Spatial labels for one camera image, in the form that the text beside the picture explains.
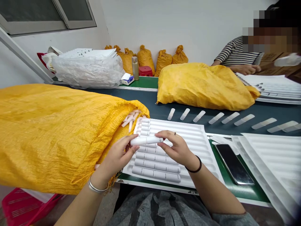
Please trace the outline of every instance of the pink basket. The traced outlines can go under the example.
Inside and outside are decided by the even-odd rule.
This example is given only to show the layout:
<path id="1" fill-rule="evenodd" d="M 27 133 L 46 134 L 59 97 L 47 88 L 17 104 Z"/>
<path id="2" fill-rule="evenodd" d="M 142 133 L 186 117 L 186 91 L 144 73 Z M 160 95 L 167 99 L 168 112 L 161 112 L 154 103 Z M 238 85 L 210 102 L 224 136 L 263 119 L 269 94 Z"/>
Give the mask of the pink basket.
<path id="1" fill-rule="evenodd" d="M 43 203 L 20 188 L 14 189 L 2 200 L 2 209 L 8 226 L 29 226 L 45 217 L 63 195 L 55 194 Z"/>

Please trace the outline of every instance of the black and white striped shirt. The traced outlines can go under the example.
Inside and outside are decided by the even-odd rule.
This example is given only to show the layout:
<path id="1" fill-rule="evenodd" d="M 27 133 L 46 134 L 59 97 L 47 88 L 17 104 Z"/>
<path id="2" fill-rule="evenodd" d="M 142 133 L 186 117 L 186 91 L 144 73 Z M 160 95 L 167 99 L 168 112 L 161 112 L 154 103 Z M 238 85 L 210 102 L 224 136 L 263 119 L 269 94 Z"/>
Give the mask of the black and white striped shirt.
<path id="1" fill-rule="evenodd" d="M 214 59 L 221 61 L 221 65 L 259 65 L 264 53 L 243 52 L 242 36 L 229 42 L 221 53 Z"/>

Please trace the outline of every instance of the phone screen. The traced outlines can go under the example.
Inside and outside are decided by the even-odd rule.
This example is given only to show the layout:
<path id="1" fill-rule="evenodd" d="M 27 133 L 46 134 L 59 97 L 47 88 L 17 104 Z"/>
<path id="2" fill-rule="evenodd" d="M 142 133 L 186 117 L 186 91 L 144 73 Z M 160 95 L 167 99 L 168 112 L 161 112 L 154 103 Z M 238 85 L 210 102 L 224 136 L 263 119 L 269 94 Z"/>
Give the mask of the phone screen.
<path id="1" fill-rule="evenodd" d="M 238 185 L 253 185 L 254 181 L 241 164 L 228 144 L 217 144 L 216 149 L 222 157 L 226 168 Z"/>

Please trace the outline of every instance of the hand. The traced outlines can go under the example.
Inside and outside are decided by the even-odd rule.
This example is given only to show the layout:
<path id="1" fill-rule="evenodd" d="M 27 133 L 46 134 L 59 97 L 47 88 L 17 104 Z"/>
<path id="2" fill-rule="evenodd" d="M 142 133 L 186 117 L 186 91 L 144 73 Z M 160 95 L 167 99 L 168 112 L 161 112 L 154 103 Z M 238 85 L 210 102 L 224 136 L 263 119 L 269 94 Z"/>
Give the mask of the hand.
<path id="1" fill-rule="evenodd" d="M 241 73 L 243 75 L 254 74 L 255 72 L 261 71 L 260 66 L 258 65 L 236 65 L 229 67 L 232 71 Z"/>
<path id="2" fill-rule="evenodd" d="M 169 130 L 163 130 L 156 133 L 155 136 L 168 139 L 173 144 L 172 147 L 169 147 L 165 143 L 158 143 L 158 146 L 160 146 L 169 157 L 191 171 L 198 170 L 200 167 L 199 159 L 189 150 L 185 140 L 180 135 Z"/>
<path id="3" fill-rule="evenodd" d="M 138 145 L 130 145 L 130 141 L 137 136 L 138 134 L 124 136 L 112 145 L 106 158 L 91 177 L 91 182 L 94 186 L 98 184 L 98 187 L 103 187 L 103 181 L 106 181 L 104 183 L 106 185 L 111 177 L 129 163 L 135 152 L 139 149 Z"/>

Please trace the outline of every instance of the yellow woven sack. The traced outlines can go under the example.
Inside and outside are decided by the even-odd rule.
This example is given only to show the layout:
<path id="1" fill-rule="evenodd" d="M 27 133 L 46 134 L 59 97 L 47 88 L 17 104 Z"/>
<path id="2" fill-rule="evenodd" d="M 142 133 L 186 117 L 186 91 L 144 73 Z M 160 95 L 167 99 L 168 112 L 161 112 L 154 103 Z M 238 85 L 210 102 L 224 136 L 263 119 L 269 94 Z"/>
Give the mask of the yellow woven sack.
<path id="1" fill-rule="evenodd" d="M 122 54 L 124 54 L 124 52 L 121 52 L 120 51 L 120 47 L 118 45 L 114 45 L 114 49 L 116 48 L 116 52 L 117 52 L 117 55 L 120 56 Z"/>
<path id="2" fill-rule="evenodd" d="M 124 51 L 125 54 L 120 55 L 123 63 L 123 69 L 126 73 L 133 75 L 132 56 L 136 56 L 136 54 L 128 48 L 125 48 Z"/>
<path id="3" fill-rule="evenodd" d="M 244 110 L 260 93 L 245 86 L 227 67 L 204 63 L 172 64 L 161 70 L 157 103 L 191 105 L 210 109 Z"/>
<path id="4" fill-rule="evenodd" d="M 176 54 L 172 57 L 172 64 L 188 63 L 188 57 L 183 52 L 183 46 L 179 45 Z"/>
<path id="5" fill-rule="evenodd" d="M 106 46 L 104 49 L 112 49 L 112 46 L 111 45 Z"/>
<path id="6" fill-rule="evenodd" d="M 150 50 L 146 49 L 144 45 L 140 46 L 140 51 L 137 53 L 138 63 L 140 67 L 149 66 L 155 75 L 155 66 L 153 63 L 153 58 L 151 57 Z"/>
<path id="7" fill-rule="evenodd" d="M 45 84 L 0 90 L 0 184 L 77 194 L 129 127 L 137 100 Z"/>
<path id="8" fill-rule="evenodd" d="M 155 77 L 159 77 L 162 68 L 172 64 L 172 56 L 166 50 L 160 50 L 157 58 Z"/>

